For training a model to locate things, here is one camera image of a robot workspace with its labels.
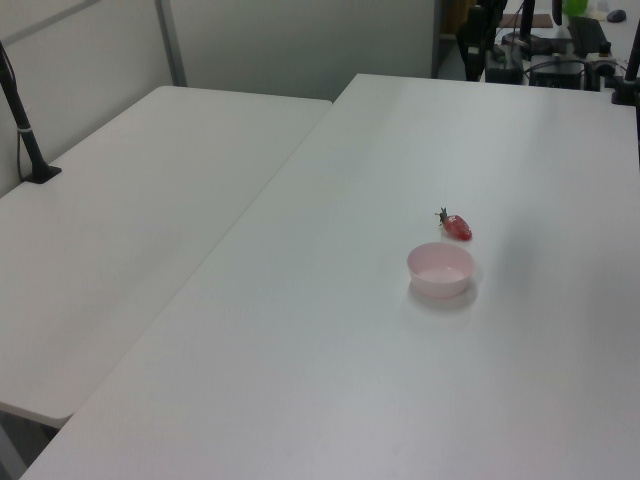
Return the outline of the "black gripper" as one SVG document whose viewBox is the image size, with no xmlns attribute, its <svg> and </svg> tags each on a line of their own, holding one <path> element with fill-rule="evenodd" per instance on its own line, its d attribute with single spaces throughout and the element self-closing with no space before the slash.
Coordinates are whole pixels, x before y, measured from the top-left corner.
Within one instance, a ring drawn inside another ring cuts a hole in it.
<svg viewBox="0 0 640 480">
<path fill-rule="evenodd" d="M 480 80 L 484 74 L 486 54 L 480 51 L 486 43 L 493 14 L 493 3 L 475 3 L 468 8 L 466 19 L 457 31 L 459 51 L 462 56 L 465 56 L 463 61 L 467 81 Z"/>
</svg>

